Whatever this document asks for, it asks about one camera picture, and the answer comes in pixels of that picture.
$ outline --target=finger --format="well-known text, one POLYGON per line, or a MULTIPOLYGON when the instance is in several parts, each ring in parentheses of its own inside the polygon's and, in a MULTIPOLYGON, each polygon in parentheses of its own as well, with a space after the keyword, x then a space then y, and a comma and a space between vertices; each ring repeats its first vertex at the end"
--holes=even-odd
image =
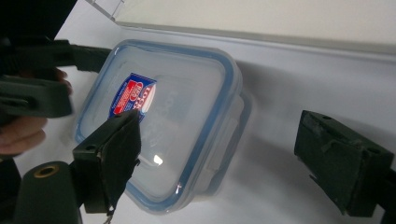
POLYGON ((45 138, 46 138, 46 134, 44 133, 44 131, 40 130, 39 132, 33 133, 32 135, 19 139, 18 141, 13 142, 12 144, 0 146, 0 154, 3 155, 20 154, 32 147, 36 147, 41 142, 43 142, 45 138))
POLYGON ((1 128, 0 146, 9 145, 19 139, 39 132, 47 123, 45 118, 20 117, 1 128))
POLYGON ((64 78, 67 78, 67 73, 58 68, 55 68, 55 74, 60 81, 62 81, 64 78))

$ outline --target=white surface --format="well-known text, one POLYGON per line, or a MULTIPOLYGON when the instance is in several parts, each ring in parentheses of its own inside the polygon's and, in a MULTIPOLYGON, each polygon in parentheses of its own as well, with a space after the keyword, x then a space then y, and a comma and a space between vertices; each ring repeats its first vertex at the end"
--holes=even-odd
MULTIPOLYGON (((198 35, 122 31, 84 1, 79 1, 59 37, 72 43, 112 48, 125 38, 191 44, 230 53, 242 70, 255 104, 219 194, 191 203, 173 214, 155 217, 125 195, 112 223, 379 223, 373 218, 343 217, 308 177, 293 155, 303 109, 334 117, 395 152, 396 59, 271 43, 198 35)), ((95 74, 69 74, 75 110, 80 110, 95 74)), ((43 161, 71 160, 74 117, 51 120, 48 138, 18 159, 24 172, 43 161)), ((84 215, 85 224, 103 223, 103 215, 84 215)))
POLYGON ((259 40, 274 36, 305 44, 396 47, 393 0, 125 0, 115 20, 133 27, 259 40))

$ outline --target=red label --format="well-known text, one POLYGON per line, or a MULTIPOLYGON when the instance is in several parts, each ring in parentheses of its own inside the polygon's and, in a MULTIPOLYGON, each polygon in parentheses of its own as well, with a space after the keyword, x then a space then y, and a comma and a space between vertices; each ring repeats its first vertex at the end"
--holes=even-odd
POLYGON ((132 93, 135 94, 134 90, 139 89, 138 88, 139 86, 140 86, 140 91, 141 91, 142 86, 143 86, 143 84, 141 82, 136 83, 133 80, 129 80, 124 92, 122 93, 122 96, 121 96, 119 102, 117 103, 116 108, 114 108, 114 114, 119 114, 120 112, 122 112, 124 110, 126 104, 128 103, 130 96, 132 97, 132 93))

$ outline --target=container lid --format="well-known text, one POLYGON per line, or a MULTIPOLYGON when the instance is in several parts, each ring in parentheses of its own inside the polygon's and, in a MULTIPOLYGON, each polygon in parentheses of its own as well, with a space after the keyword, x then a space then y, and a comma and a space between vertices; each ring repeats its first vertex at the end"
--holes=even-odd
POLYGON ((140 109, 141 164, 126 189, 138 205, 166 212, 193 193, 221 114, 241 86, 235 62, 220 50, 126 40, 93 84, 76 140, 114 114, 140 109))

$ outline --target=sticker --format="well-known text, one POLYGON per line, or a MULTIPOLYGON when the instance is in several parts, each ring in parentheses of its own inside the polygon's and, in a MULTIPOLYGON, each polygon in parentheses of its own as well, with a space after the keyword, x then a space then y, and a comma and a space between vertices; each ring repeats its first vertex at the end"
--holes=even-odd
POLYGON ((132 73, 117 91, 108 117, 111 118, 123 111, 138 109, 139 119, 142 121, 154 99, 156 83, 154 79, 132 73))

